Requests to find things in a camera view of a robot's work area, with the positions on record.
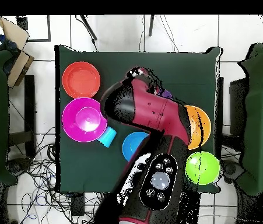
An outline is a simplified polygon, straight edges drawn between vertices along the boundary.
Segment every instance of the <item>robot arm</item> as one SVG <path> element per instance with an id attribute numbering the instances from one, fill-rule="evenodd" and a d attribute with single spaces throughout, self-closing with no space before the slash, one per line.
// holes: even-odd
<path id="1" fill-rule="evenodd" d="M 184 106 L 153 94 L 149 77 L 131 71 L 100 101 L 102 115 L 150 131 L 127 164 L 113 192 L 99 206 L 94 224 L 175 224 L 190 142 Z"/>

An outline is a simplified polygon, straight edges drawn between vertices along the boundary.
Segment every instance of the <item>pink bowl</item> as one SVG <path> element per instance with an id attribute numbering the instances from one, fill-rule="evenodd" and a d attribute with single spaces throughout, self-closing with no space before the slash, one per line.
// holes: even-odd
<path id="1" fill-rule="evenodd" d="M 82 97 L 64 108 L 62 126 L 74 141 L 91 142 L 100 138 L 106 130 L 107 120 L 102 116 L 97 100 Z"/>

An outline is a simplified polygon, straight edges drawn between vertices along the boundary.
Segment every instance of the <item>button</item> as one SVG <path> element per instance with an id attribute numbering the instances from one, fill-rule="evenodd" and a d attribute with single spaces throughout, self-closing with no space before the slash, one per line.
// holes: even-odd
<path id="1" fill-rule="evenodd" d="M 170 160 L 168 160 L 168 158 L 164 158 L 164 159 L 163 159 L 163 163 L 164 163 L 165 165 L 168 165 L 168 164 L 170 164 Z"/>
<path id="2" fill-rule="evenodd" d="M 147 196 L 148 196 L 148 197 L 152 197 L 152 196 L 154 196 L 154 193 L 155 193 L 155 192 L 154 192 L 153 189 L 148 189 L 146 193 L 147 193 Z"/>
<path id="3" fill-rule="evenodd" d="M 173 169 L 172 169 L 171 167 L 167 167 L 167 168 L 166 168 L 166 172 L 167 172 L 168 174 L 171 174 L 171 173 L 173 172 Z"/>
<path id="4" fill-rule="evenodd" d="M 156 172 L 153 174 L 151 184 L 158 190 L 165 190 L 170 184 L 170 177 L 163 172 Z"/>
<path id="5" fill-rule="evenodd" d="M 160 202 L 163 202 L 164 201 L 164 194 L 162 192 L 158 193 L 157 194 L 157 199 L 160 201 Z"/>
<path id="6" fill-rule="evenodd" d="M 163 165 L 162 165 L 161 163 L 158 163 L 158 164 L 155 166 L 155 168 L 156 168 L 157 170 L 161 170 L 161 169 L 163 168 Z"/>

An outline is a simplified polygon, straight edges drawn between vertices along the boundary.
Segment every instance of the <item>metal stand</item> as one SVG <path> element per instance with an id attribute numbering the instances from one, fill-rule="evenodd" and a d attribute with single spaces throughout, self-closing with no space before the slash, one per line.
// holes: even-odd
<path id="1" fill-rule="evenodd" d="M 154 23 L 154 15 L 151 15 L 151 18 L 150 18 L 150 28 L 149 28 L 149 36 L 152 36 L 153 23 Z"/>
<path id="2" fill-rule="evenodd" d="M 88 24 L 86 18 L 84 15 L 81 15 L 80 18 L 82 18 L 83 23 L 85 24 L 87 30 L 90 32 L 94 40 L 97 40 L 96 35 L 94 34 L 93 30 L 91 29 L 90 25 Z"/>
<path id="3" fill-rule="evenodd" d="M 24 131 L 10 133 L 8 146 L 25 144 L 26 156 L 33 157 L 35 149 L 35 82 L 33 75 L 24 76 Z"/>

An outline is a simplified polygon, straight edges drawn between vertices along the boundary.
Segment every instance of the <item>floor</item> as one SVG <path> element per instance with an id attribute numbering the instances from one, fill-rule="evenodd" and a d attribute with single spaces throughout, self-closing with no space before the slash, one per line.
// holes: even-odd
<path id="1" fill-rule="evenodd" d="M 225 78 L 223 105 L 223 132 L 229 133 L 230 111 L 228 85 L 231 81 L 245 77 L 237 62 L 243 60 L 253 43 L 263 42 L 263 16 L 257 15 L 164 15 L 155 16 L 153 35 L 148 36 L 150 15 L 146 15 L 146 52 L 174 51 L 174 46 L 164 29 L 174 34 L 174 41 L 179 51 L 192 53 L 205 52 L 209 47 L 219 46 L 223 49 L 220 59 L 220 76 Z M 36 134 L 43 144 L 55 141 L 55 66 L 54 45 L 62 44 L 79 51 L 95 51 L 90 36 L 83 24 L 75 16 L 49 16 L 50 41 L 27 43 L 24 51 L 35 60 L 28 70 L 28 75 L 35 76 L 36 84 Z M 88 16 L 89 24 L 98 37 L 98 51 L 143 51 L 142 15 L 104 15 Z M 30 27 L 38 28 L 39 34 L 32 31 L 31 39 L 47 39 L 48 27 L 43 16 L 28 17 Z M 24 82 L 9 90 L 10 100 L 21 115 L 24 115 Z M 10 131 L 23 131 L 24 121 L 13 106 L 10 107 Z M 18 149 L 12 148 L 9 158 L 20 157 Z M 218 182 L 221 192 L 202 194 L 198 224 L 234 224 L 237 213 L 237 197 L 234 185 L 226 184 L 223 179 Z M 29 205 L 29 198 L 22 197 L 32 193 L 35 185 L 31 177 L 24 174 L 19 177 L 18 185 L 9 189 L 8 211 L 11 219 L 19 222 L 26 216 L 23 211 Z M 93 193 L 87 193 L 91 199 Z M 41 219 L 47 213 L 49 205 L 38 202 L 31 212 Z M 23 224 L 39 224 L 37 219 L 27 218 Z M 50 210 L 42 224 L 70 224 L 62 212 Z"/>

